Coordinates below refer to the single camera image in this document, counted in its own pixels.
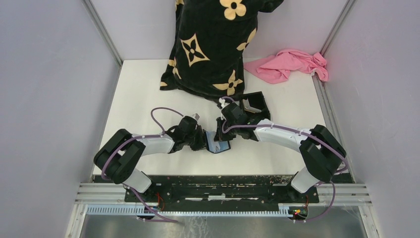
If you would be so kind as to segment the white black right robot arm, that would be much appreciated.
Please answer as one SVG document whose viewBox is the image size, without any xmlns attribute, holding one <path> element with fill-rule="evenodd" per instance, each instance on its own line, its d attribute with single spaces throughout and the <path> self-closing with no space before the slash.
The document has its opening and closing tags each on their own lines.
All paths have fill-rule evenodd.
<svg viewBox="0 0 420 238">
<path fill-rule="evenodd" d="M 229 97 L 220 98 L 218 105 L 221 109 L 218 125 L 220 140 L 240 136 L 280 145 L 301 154 L 305 166 L 293 176 L 286 188 L 286 196 L 292 202 L 301 201 L 310 188 L 330 182 L 334 175 L 348 168 L 346 151 L 323 125 L 307 129 L 275 124 L 262 115 L 247 115 Z"/>
</svg>

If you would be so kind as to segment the black plastic bin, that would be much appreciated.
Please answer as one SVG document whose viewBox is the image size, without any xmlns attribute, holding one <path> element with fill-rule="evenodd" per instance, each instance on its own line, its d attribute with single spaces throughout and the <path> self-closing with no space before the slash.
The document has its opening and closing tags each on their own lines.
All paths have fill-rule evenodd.
<svg viewBox="0 0 420 238">
<path fill-rule="evenodd" d="M 242 100 L 248 99 L 251 106 L 261 109 L 262 112 L 261 113 L 250 113 L 244 110 L 243 108 L 243 103 Z M 258 91 L 258 92 L 253 92 L 253 93 L 247 93 L 247 94 L 243 94 L 239 97 L 239 103 L 240 103 L 240 107 L 241 109 L 249 116 L 262 116 L 264 119 L 271 119 L 271 114 L 269 111 L 269 108 L 267 106 L 267 103 L 265 101 L 265 97 L 263 95 L 262 91 Z"/>
</svg>

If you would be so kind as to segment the black leather card holder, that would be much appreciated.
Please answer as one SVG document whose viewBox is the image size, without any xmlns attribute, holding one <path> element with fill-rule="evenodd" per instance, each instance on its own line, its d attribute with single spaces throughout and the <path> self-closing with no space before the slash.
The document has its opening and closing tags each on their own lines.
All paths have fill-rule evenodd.
<svg viewBox="0 0 420 238">
<path fill-rule="evenodd" d="M 219 154 L 231 149 L 229 141 L 216 141 L 215 131 L 205 131 L 206 136 L 206 150 L 213 153 Z"/>
</svg>

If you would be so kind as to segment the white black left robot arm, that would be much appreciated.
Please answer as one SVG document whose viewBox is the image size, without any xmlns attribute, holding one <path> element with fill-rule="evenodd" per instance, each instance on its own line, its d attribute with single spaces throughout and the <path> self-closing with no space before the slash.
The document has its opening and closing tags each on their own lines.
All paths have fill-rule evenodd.
<svg viewBox="0 0 420 238">
<path fill-rule="evenodd" d="M 134 189 L 139 198 L 148 202 L 154 199 L 156 188 L 152 179 L 136 168 L 140 158 L 172 154 L 185 146 L 192 151 L 203 150 L 207 146 L 206 132 L 190 116 L 184 116 L 178 125 L 162 134 L 134 135 L 120 129 L 96 153 L 93 162 L 101 169 L 103 179 Z"/>
</svg>

